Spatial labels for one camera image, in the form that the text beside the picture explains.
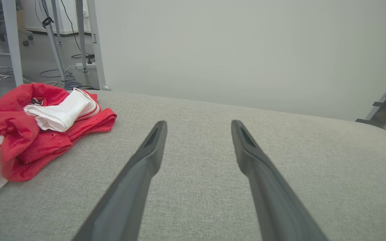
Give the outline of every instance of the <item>table leg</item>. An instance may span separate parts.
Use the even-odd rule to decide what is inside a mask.
[[[83,19],[83,0],[75,0],[77,9],[78,36],[80,38],[81,60],[83,62],[83,72],[86,69],[86,44],[84,42],[84,19]]]
[[[89,10],[90,30],[92,31],[93,52],[95,53],[96,71],[98,72],[99,88],[101,90],[111,90],[106,86],[104,66],[102,63],[101,46],[98,33],[98,20],[96,17],[95,0],[87,0],[87,9]]]
[[[2,4],[14,79],[16,86],[19,86],[23,84],[23,73],[20,59],[19,36],[17,32],[16,1],[2,0]]]
[[[40,10],[43,13],[43,16],[46,16],[46,12],[49,12],[49,11],[47,11],[47,2],[46,2],[46,0],[42,0],[42,1],[38,0],[38,4],[40,5]],[[50,46],[52,47],[52,52],[53,52],[53,55],[55,57],[56,64],[58,65],[58,69],[59,69],[59,72],[60,72],[61,79],[62,80],[66,80],[66,76],[65,76],[65,73],[63,71],[61,61],[60,61],[59,51],[56,48],[56,40],[55,40],[55,37],[54,37],[52,25],[49,24],[49,25],[47,25],[45,27],[46,27],[46,30],[47,30],[47,35],[49,37]]]
[[[52,9],[53,9],[53,20],[55,21],[56,34],[58,35],[59,45],[62,44],[60,41],[60,31],[59,31],[59,19],[58,19],[58,10],[56,9],[56,0],[52,0]]]

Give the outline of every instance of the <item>red garment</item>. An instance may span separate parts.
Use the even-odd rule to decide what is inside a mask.
[[[98,95],[90,94],[93,100]],[[35,117],[23,107],[35,98],[42,106],[58,105],[69,93],[47,84],[23,84],[0,98],[0,135],[5,136],[0,147],[1,174],[9,181],[31,180],[43,167],[67,152],[79,139],[90,133],[108,132],[117,115],[106,108],[89,119],[75,122],[60,133],[41,130]]]

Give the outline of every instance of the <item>gray cushion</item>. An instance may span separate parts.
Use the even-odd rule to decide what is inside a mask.
[[[230,133],[240,119],[331,240],[386,240],[386,131],[315,116],[98,93],[118,118],[34,179],[0,189],[0,239],[72,238],[153,125],[168,123],[139,239],[260,239]]]

